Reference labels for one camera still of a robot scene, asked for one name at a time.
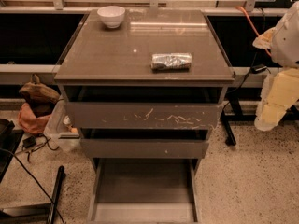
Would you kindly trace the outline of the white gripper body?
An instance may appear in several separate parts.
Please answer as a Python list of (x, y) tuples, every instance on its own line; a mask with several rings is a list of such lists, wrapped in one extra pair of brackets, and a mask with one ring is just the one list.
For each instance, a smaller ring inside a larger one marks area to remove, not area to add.
[(283, 67), (299, 67), (299, 1), (275, 27), (271, 44), (272, 61)]

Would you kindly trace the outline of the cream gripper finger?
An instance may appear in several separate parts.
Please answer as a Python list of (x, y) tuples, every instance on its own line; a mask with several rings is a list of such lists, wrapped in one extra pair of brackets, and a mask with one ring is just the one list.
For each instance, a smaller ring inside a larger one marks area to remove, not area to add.
[(271, 49), (272, 48), (272, 40), (273, 35), (276, 31), (275, 27), (269, 28), (261, 35), (256, 37), (252, 43), (252, 45), (257, 49)]
[(268, 75), (263, 82), (258, 103), (255, 127), (270, 131), (282, 120), (287, 110), (299, 100), (299, 70), (283, 69), (275, 76)]

